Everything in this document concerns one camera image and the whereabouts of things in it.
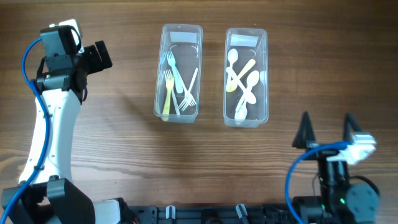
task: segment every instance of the plastic utensil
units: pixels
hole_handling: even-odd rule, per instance
[[[246,74],[246,72],[248,72],[250,70],[250,68],[252,68],[254,65],[256,64],[256,61],[254,59],[250,59],[247,64],[243,67],[243,69],[241,70],[241,72],[239,73],[237,78],[233,77],[233,80],[229,83],[229,85],[227,85],[226,87],[226,91],[228,93],[236,90],[236,88],[238,87],[238,80],[240,80],[244,74]]]
[[[169,51],[167,52],[167,63],[172,67],[173,70],[173,75],[174,75],[174,82],[175,82],[175,89],[177,93],[181,94],[183,92],[182,88],[182,78],[178,73],[178,70],[175,66],[175,57],[173,55],[173,52]]]
[[[154,95],[154,104],[152,105],[153,107],[153,112],[156,117],[163,118],[163,117],[168,117],[167,122],[171,123],[194,123],[196,121],[196,118],[199,112],[199,99],[200,99],[200,78],[201,78],[201,65],[202,65],[202,49],[203,49],[203,29],[200,26],[196,25],[189,25],[189,24],[165,24],[161,28],[161,39],[160,39],[160,47],[158,51],[158,66],[156,71],[158,74],[158,77],[161,77],[161,79],[157,79],[158,83],[156,84],[156,89],[155,89],[155,95]],[[223,62],[224,58],[225,61],[227,61],[226,56],[228,54],[228,51],[234,47],[229,47],[228,50],[225,52],[224,55],[224,50],[223,50]],[[193,82],[192,89],[191,89],[191,94],[193,95],[193,99],[195,100],[196,104],[193,106],[188,106],[186,110],[183,112],[182,109],[178,109],[180,112],[180,115],[176,113],[176,110],[174,110],[174,105],[172,101],[173,97],[173,92],[171,95],[171,102],[170,102],[170,114],[162,114],[163,112],[163,107],[164,107],[164,102],[166,99],[167,95],[167,89],[165,86],[165,78],[163,77],[163,71],[164,70],[170,70],[173,73],[172,67],[169,65],[169,61],[167,61],[167,52],[172,52],[174,55],[174,60],[175,60],[175,66],[177,68],[177,72],[174,75],[174,95],[177,100],[177,105],[180,106],[182,100],[185,98],[184,93],[177,93],[176,89],[176,79],[177,76],[178,78],[181,76],[183,82],[185,84],[187,91],[190,86],[190,82],[192,79],[193,72],[195,71],[196,68],[198,68],[198,73],[195,78],[195,81]],[[169,54],[169,60],[172,62],[173,55]],[[251,57],[248,57],[246,60],[243,60],[242,68],[244,64],[251,59]]]
[[[166,52],[162,52],[160,54],[160,64],[163,65],[163,63],[166,61]]]
[[[266,74],[264,73],[264,71],[261,71],[260,72],[260,81],[261,81],[261,83],[262,84],[266,84],[266,80],[267,80]]]
[[[191,79],[191,84],[189,86],[189,89],[188,89],[188,91],[185,92],[185,98],[181,102],[180,106],[178,107],[178,108],[182,108],[182,111],[185,111],[185,109],[187,109],[188,106],[196,105],[196,101],[191,94],[191,89],[193,86],[193,82],[195,81],[195,79],[197,77],[197,73],[198,73],[198,68],[195,69],[195,72],[193,73],[193,76]]]
[[[177,103],[177,99],[175,97],[174,89],[172,90],[172,98],[173,98],[173,104],[174,104],[175,113],[177,115],[180,115],[180,110],[178,109],[178,103]]]
[[[228,52],[227,59],[229,61],[229,67],[233,69],[232,65],[238,60],[238,51],[236,49],[231,49]],[[228,74],[228,78],[226,80],[226,86],[229,86],[231,82],[231,74]]]
[[[226,72],[231,73],[232,74],[232,78],[237,78],[236,73],[234,72],[234,70],[232,68],[226,68]],[[246,95],[245,98],[248,101],[248,103],[250,104],[255,104],[257,102],[256,97],[254,96],[254,94],[250,91],[247,91],[247,89],[244,87],[244,85],[242,84],[242,82],[238,79],[238,85],[239,87],[241,87],[242,91],[243,91],[243,95]]]
[[[248,87],[246,88],[247,91],[251,92],[253,86],[257,85],[257,83],[259,82],[260,79],[260,74],[259,71],[253,71],[249,74],[248,79],[246,80],[246,83],[248,84]],[[238,111],[239,108],[241,107],[241,104],[244,103],[245,100],[245,95],[243,95],[241,97],[241,99],[239,100],[239,103],[235,109],[235,111]]]
[[[226,31],[225,48],[224,48],[224,73],[223,82],[223,117],[224,123],[231,127],[240,128],[256,128],[265,123],[269,119],[269,101],[268,101],[268,45],[267,45],[267,32],[262,29],[248,29],[248,28],[230,28]],[[250,59],[254,59],[256,64],[247,71],[240,80],[245,88],[247,88],[246,80],[248,75],[254,71],[264,71],[265,84],[263,85],[260,80],[257,85],[252,89],[252,93],[256,96],[257,103],[250,105],[246,103],[248,114],[246,119],[235,119],[235,109],[239,99],[242,97],[243,92],[240,87],[231,93],[227,92],[227,73],[226,69],[229,67],[228,52],[235,48],[238,50],[239,58],[234,63],[233,70],[239,75],[242,68],[247,64]]]
[[[248,83],[247,91],[251,91],[253,86],[257,85],[260,79],[259,71],[253,71],[249,74],[246,82]],[[246,108],[246,98],[245,95],[241,97],[239,103],[235,109],[235,119],[246,119],[248,115],[248,109]]]
[[[170,114],[170,96],[172,94],[174,87],[174,76],[172,75],[172,72],[170,70],[164,72],[165,72],[164,77],[166,79],[167,96],[164,102],[163,114]],[[162,120],[168,121],[169,117],[162,118]]]
[[[246,119],[248,115],[248,109],[246,108],[246,99],[243,101],[243,104],[239,107],[238,110],[235,111],[235,119]]]

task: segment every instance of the wooden table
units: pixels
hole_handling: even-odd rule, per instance
[[[351,174],[379,186],[378,223],[398,219],[398,2],[55,2],[0,5],[0,190],[17,184],[34,129],[34,96],[21,74],[22,55],[41,29],[75,18],[83,43],[104,40],[113,60],[113,68],[88,77],[88,99],[73,136],[73,180],[91,199],[123,197],[130,205],[158,206],[283,202],[287,169],[303,153],[291,147],[302,113],[310,112],[320,142],[333,142],[341,139],[350,111],[378,141],[377,151]],[[165,123],[153,113],[166,23],[203,28],[193,124]],[[268,32],[269,121],[256,129],[224,125],[230,27]],[[34,47],[29,77],[43,56],[42,44]],[[316,171],[314,162],[299,165],[291,196],[311,195]]]

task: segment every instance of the spoon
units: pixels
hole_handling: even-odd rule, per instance
[[[229,67],[232,68],[232,65],[238,60],[238,51],[236,49],[229,50],[227,59],[229,61]],[[228,73],[226,86],[229,86],[230,81],[231,81],[231,74]]]
[[[226,72],[228,72],[228,74],[232,74],[232,78],[236,79],[236,73],[234,72],[234,70],[230,67],[226,68]],[[242,84],[242,82],[238,79],[237,80],[237,84],[239,85],[239,87],[242,89],[243,91],[243,95],[246,98],[246,101],[250,104],[255,104],[257,102],[256,97],[254,96],[254,94],[250,91],[247,91],[247,89],[244,87],[244,85]]]
[[[261,81],[261,83],[262,84],[266,84],[266,80],[267,80],[266,74],[264,74],[264,71],[261,71],[260,72],[260,81]]]
[[[249,74],[247,83],[248,83],[248,88],[246,89],[247,91],[252,90],[253,86],[257,85],[260,79],[260,73],[258,71],[253,71]],[[235,110],[235,119],[245,119],[246,116],[248,115],[248,109],[246,108],[246,97],[243,95],[241,99],[239,100],[238,106],[236,107]]]
[[[240,78],[242,78],[254,65],[256,64],[256,61],[254,59],[250,59],[247,64],[243,67],[241,72],[239,73],[238,77],[235,78],[227,85],[226,91],[227,92],[232,92],[238,87],[238,81]]]

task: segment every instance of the plastic container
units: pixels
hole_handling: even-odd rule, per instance
[[[160,41],[159,66],[157,69],[156,93],[154,113],[167,122],[193,123],[198,115],[200,75],[201,75],[201,50],[202,50],[203,30],[200,26],[185,24],[166,24],[162,28],[162,40]],[[196,68],[198,69],[195,80],[193,81],[190,93],[196,101],[196,105],[188,106],[184,111],[182,108],[175,109],[173,96],[170,96],[169,113],[164,113],[165,101],[167,99],[167,88],[164,71],[170,70],[174,79],[176,70],[169,65],[167,52],[172,52],[175,58],[175,67],[183,80],[185,88],[189,90]],[[177,91],[177,81],[174,83],[173,91],[177,104],[181,105],[185,98],[185,90],[180,93]]]
[[[227,92],[227,68],[229,67],[228,52],[236,49],[238,59],[233,63],[235,74],[239,74],[245,65],[254,59],[256,63],[240,80],[245,88],[248,87],[249,74],[257,70],[260,74],[259,81],[253,86],[251,92],[256,97],[256,103],[246,103],[246,119],[236,118],[238,103],[243,96],[242,89],[238,86],[234,91]],[[255,128],[268,120],[268,46],[267,32],[262,29],[230,28],[226,32],[225,40],[225,68],[224,68],[224,122],[232,127]]]

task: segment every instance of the black mount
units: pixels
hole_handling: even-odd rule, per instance
[[[343,140],[351,141],[351,129],[361,132],[354,117],[347,114],[343,127]],[[319,144],[315,140],[310,117],[307,112],[293,141],[293,147],[310,150]],[[307,160],[318,162],[318,176],[321,189],[321,206],[339,220],[339,223],[374,223],[379,201],[377,187],[365,177],[357,177],[368,185],[351,185],[347,162],[328,162],[327,157],[338,154],[337,150],[322,151]]]
[[[35,84],[40,94],[45,90],[73,90],[82,103],[87,75],[112,67],[112,61],[103,41],[78,53],[81,40],[79,38],[76,45],[72,31],[76,32],[73,26],[55,26],[40,31],[46,56],[37,70]],[[49,72],[43,73],[44,62]]]
[[[20,186],[2,192],[1,206],[8,203]],[[47,197],[50,205],[38,205]],[[62,223],[95,223],[91,200],[67,179],[54,179],[30,185],[15,205],[9,217],[13,223],[46,223],[56,215]]]
[[[320,197],[295,197],[293,203],[306,223],[339,223],[322,210]],[[180,207],[176,209],[175,219],[166,219],[166,208],[130,209],[138,216],[140,224],[296,224],[286,204],[246,207],[246,221],[238,217],[235,207]]]

